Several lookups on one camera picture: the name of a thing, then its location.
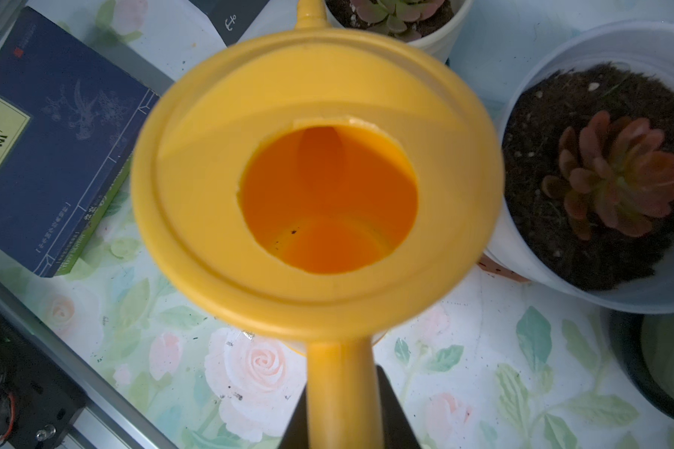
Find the yellow watering can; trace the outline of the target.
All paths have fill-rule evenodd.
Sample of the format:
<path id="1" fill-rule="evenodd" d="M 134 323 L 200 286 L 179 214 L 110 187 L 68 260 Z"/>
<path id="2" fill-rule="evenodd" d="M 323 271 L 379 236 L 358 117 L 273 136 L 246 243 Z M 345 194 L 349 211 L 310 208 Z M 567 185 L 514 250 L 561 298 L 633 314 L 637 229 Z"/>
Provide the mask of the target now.
<path id="1" fill-rule="evenodd" d="M 381 448 L 372 339 L 473 269 L 504 182 L 491 118 L 453 71 L 301 1 L 293 30 L 215 54 L 157 102 L 131 196 L 188 299 L 304 343 L 310 445 Z"/>

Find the pink-green succulent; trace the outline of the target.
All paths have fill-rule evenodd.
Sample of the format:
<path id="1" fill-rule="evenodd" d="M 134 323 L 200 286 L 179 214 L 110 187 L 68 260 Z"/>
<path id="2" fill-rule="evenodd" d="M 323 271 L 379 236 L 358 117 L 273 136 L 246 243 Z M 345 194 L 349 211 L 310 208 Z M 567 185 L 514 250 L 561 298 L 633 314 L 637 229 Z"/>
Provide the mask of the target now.
<path id="1" fill-rule="evenodd" d="M 405 42 L 421 39 L 418 25 L 438 13 L 445 0 L 352 0 L 356 17 L 368 25 L 367 30 L 397 37 Z"/>

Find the red succulent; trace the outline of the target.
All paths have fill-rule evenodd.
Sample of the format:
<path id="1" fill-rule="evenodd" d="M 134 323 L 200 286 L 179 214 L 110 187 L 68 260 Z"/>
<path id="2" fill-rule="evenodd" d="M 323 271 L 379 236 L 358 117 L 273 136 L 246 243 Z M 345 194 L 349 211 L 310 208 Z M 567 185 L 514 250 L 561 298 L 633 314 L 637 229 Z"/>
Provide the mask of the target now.
<path id="1" fill-rule="evenodd" d="M 557 175 L 547 175 L 542 192 L 560 200 L 581 241 L 592 237 L 590 216 L 631 238 L 653 230 L 653 219 L 672 212 L 674 153 L 661 149 L 665 133 L 647 118 L 613 121 L 597 112 L 586 127 L 567 127 L 558 142 Z"/>

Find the pink saucer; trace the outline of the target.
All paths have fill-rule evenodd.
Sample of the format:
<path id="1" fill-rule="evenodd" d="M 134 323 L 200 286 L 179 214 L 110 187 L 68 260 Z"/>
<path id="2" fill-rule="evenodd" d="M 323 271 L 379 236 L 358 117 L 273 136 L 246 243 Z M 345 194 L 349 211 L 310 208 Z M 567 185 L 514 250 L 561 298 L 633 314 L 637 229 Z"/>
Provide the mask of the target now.
<path id="1" fill-rule="evenodd" d="M 507 278 L 514 282 L 529 282 L 527 278 L 524 278 L 518 275 L 518 273 L 501 266 L 490 259 L 488 256 L 485 256 L 485 254 L 481 256 L 480 260 L 477 262 L 477 265 L 485 272 Z"/>

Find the cream ribbed plant pot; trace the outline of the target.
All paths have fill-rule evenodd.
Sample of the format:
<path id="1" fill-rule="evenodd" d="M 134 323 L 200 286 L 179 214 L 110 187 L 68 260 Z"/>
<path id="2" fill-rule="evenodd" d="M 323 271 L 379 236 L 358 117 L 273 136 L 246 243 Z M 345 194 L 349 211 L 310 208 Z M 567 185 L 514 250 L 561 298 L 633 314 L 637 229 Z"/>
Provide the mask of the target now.
<path id="1" fill-rule="evenodd" d="M 368 25 L 356 17 L 354 9 L 350 6 L 351 1 L 327 0 L 325 4 L 329 21 L 335 26 L 368 31 Z M 436 15 L 418 25 L 422 38 L 406 43 L 443 63 L 447 62 L 473 5 L 472 0 L 445 0 L 445 4 Z"/>

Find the dark green saucer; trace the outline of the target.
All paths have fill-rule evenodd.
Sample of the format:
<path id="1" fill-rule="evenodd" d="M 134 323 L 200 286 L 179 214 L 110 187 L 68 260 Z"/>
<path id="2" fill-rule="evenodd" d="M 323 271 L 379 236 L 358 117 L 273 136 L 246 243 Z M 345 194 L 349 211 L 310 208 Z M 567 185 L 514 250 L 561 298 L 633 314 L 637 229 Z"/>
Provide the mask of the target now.
<path id="1" fill-rule="evenodd" d="M 674 314 L 604 310 L 600 324 L 629 382 L 651 406 L 674 420 Z"/>

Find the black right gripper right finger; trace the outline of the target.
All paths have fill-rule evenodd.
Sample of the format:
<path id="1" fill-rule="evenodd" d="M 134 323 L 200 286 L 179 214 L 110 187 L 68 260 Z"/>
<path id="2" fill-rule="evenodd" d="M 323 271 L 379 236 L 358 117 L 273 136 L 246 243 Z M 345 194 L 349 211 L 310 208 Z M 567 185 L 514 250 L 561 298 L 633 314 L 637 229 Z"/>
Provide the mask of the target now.
<path id="1" fill-rule="evenodd" d="M 377 365 L 376 372 L 385 447 L 387 449 L 421 449 L 385 370 Z"/>

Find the white plant pot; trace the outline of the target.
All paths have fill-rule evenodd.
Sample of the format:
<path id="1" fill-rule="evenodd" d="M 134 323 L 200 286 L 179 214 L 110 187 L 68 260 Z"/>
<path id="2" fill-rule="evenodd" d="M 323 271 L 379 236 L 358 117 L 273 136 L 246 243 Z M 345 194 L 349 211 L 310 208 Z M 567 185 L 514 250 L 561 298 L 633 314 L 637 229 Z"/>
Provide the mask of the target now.
<path id="1" fill-rule="evenodd" d="M 561 45 L 526 77 L 501 138 L 533 110 L 539 87 L 614 64 L 674 93 L 674 24 L 616 22 Z M 504 144 L 505 200 L 487 254 L 529 280 L 633 314 L 674 314 L 674 133 L 654 112 L 571 89 L 538 107 L 539 166 Z"/>

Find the navy blue book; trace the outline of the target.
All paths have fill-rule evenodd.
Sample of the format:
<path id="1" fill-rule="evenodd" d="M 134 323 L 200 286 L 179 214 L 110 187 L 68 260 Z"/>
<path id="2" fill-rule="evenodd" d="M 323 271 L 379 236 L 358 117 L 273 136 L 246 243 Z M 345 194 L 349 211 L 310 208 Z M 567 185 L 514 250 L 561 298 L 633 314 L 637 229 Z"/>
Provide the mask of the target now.
<path id="1" fill-rule="evenodd" d="M 0 250 L 37 276 L 63 274 L 157 99 L 22 9 L 0 49 Z"/>

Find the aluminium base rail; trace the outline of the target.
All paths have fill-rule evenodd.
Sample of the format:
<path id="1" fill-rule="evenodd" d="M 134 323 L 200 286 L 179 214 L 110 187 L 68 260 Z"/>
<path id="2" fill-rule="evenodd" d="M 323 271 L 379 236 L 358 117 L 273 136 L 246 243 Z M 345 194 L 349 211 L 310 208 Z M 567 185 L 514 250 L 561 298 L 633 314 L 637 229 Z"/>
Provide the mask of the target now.
<path id="1" fill-rule="evenodd" d="M 0 448 L 173 446 L 0 282 Z"/>

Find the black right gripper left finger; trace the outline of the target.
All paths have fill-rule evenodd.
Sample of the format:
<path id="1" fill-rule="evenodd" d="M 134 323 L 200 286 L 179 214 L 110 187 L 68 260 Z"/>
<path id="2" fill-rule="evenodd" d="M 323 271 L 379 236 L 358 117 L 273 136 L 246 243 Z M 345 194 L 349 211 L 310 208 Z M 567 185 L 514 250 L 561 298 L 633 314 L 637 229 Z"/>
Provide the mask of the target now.
<path id="1" fill-rule="evenodd" d="M 308 449 L 307 387 L 303 389 L 295 411 L 290 418 L 279 449 Z"/>

